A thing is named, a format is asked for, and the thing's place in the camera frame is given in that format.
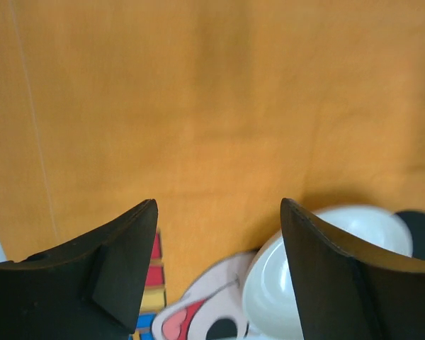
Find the cream round plate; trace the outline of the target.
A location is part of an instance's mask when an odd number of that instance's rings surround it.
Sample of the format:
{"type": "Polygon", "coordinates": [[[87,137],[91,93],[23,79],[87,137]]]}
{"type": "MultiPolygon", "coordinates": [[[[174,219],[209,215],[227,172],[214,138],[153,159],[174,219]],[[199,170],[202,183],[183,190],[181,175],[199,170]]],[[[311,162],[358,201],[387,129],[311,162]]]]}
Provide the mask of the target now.
{"type": "MultiPolygon", "coordinates": [[[[413,240],[396,214],[371,205],[342,205],[314,214],[380,248],[411,257],[413,240]]],[[[302,339],[302,327],[283,237],[276,232],[257,252],[247,271],[242,308],[260,339],[302,339]]]]}

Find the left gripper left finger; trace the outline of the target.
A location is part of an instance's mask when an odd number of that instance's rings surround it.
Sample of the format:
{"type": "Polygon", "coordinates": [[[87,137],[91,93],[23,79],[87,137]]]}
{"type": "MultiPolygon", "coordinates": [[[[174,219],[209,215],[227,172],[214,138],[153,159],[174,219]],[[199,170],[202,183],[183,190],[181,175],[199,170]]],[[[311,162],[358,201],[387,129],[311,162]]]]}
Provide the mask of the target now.
{"type": "Polygon", "coordinates": [[[0,339],[128,339],[157,230],[147,199],[27,259],[0,263],[0,339]]]}

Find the orange Mickey Mouse cloth placemat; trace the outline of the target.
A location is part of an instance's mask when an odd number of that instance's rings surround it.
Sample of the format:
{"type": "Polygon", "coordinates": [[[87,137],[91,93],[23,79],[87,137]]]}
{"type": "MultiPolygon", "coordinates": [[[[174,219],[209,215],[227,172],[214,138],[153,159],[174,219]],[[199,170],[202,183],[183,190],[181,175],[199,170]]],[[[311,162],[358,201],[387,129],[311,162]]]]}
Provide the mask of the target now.
{"type": "Polygon", "coordinates": [[[425,1],[0,1],[4,258],[147,198],[136,339],[283,198],[425,211],[425,1]]]}

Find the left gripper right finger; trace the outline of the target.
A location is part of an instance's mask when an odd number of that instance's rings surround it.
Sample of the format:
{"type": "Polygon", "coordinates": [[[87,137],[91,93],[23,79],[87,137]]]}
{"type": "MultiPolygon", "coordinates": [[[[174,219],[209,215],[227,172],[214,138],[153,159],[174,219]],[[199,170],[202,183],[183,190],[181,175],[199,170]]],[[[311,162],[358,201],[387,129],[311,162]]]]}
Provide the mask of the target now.
{"type": "Polygon", "coordinates": [[[368,243],[294,200],[280,222],[306,339],[425,339],[425,213],[399,213],[412,256],[368,243]]]}

